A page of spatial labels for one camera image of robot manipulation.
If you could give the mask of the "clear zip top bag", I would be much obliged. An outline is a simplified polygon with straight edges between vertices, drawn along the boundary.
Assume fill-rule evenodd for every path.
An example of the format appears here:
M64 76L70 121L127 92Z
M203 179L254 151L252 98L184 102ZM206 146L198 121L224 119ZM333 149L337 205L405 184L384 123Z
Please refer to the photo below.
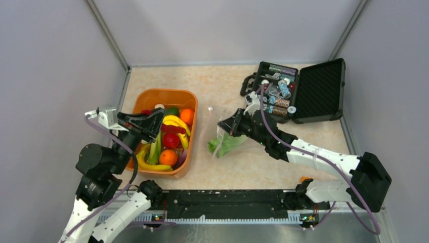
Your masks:
M218 126L218 122L230 118L234 113L235 109L221 106L208 106L204 110L203 127L198 142L212 159L257 147L251 139L245 136L233 137Z

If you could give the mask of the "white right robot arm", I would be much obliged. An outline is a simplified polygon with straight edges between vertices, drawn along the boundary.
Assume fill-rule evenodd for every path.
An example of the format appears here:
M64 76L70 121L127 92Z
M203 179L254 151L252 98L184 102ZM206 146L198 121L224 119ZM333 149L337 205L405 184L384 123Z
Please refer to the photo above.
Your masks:
M341 154L312 145L293 134L280 130L276 121L257 110L253 115L243 108L217 125L233 137L245 136L265 148L274 159L312 167L336 179L315 179L297 186L296 201L304 209L327 201L353 202L362 209L378 213L392 183L378 157Z

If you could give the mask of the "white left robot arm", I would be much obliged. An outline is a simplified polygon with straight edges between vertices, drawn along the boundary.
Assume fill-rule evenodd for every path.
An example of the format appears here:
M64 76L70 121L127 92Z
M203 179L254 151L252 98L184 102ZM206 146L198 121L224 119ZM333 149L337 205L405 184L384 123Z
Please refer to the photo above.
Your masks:
M113 106L85 113L85 122L110 136L113 144L105 147L91 143L79 153L76 169L82 178L60 242L112 242L138 215L163 204L162 189L147 180L105 222L97 222L102 211L129 189L129 185L121 187L118 175L130 160L136 160L135 150L141 141L155 141L165 113L156 108L148 113L126 114Z

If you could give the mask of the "green napa cabbage toy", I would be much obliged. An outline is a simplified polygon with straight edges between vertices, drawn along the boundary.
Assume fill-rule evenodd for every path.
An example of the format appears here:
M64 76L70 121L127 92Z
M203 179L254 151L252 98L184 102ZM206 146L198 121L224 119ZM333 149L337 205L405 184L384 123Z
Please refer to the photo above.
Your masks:
M224 134L208 141L207 147L212 156L221 158L227 153L239 148L246 140L246 136L233 137Z

